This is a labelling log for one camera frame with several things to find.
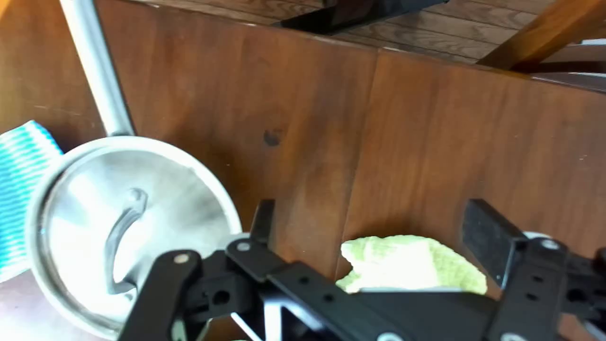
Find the wooden beam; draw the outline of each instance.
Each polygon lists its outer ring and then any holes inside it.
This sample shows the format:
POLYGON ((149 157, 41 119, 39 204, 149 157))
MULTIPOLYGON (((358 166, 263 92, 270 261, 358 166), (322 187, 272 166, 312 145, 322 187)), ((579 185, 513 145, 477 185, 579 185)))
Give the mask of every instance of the wooden beam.
POLYGON ((517 68, 541 62, 572 41, 579 41, 600 26, 606 0, 555 0, 545 13, 496 47, 479 64, 517 68))

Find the black metal frame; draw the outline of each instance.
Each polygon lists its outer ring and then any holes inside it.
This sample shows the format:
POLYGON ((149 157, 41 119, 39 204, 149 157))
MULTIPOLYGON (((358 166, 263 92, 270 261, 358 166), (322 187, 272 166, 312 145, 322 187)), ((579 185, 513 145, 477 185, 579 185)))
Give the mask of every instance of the black metal frame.
POLYGON ((191 249, 161 255, 119 338, 195 338, 210 318, 229 314, 252 338, 555 338, 560 312, 606 329, 606 249, 589 261, 556 240, 530 240, 483 200, 466 208, 464 244, 501 284, 500 301, 464 291, 348 295, 267 248, 270 213, 272 200, 263 200, 252 236, 204 261, 191 249))
POLYGON ((420 11, 447 0, 333 0, 318 11, 280 20, 278 26, 314 33, 335 33, 358 24, 420 11))

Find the bolt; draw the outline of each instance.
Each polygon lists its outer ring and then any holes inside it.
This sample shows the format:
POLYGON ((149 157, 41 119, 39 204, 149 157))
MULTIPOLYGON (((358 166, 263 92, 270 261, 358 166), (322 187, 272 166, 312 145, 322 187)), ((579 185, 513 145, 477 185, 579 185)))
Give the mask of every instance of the bolt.
POLYGON ((503 333, 503 335, 500 335, 500 341, 526 341, 526 337, 522 337, 519 333, 503 333))
POLYGON ((172 257, 174 263, 187 263, 189 261, 189 253, 178 253, 172 257))
POLYGON ((238 251, 248 251, 248 249, 250 249, 250 242, 238 242, 234 248, 236 248, 238 251))
POLYGON ((397 333, 386 331, 377 337, 377 341, 401 341, 397 333))
POLYGON ((553 238, 543 238, 541 246, 549 248, 549 249, 558 249, 560 248, 553 238))

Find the pot lid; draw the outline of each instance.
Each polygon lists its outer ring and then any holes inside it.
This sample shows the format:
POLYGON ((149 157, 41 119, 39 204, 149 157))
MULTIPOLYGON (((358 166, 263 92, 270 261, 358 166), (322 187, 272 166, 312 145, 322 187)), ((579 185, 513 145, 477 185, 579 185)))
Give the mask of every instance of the pot lid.
POLYGON ((149 138, 102 138, 47 176, 32 204, 34 272, 51 301, 115 335, 157 255, 202 257, 240 232, 234 206, 197 159, 149 138))

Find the blue towel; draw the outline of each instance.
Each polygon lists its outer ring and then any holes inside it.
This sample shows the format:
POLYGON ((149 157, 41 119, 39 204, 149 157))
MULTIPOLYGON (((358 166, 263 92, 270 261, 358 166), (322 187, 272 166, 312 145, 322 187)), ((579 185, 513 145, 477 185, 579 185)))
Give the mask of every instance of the blue towel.
POLYGON ((0 134, 0 282, 26 268, 24 219, 32 191, 62 151, 36 121, 0 134))

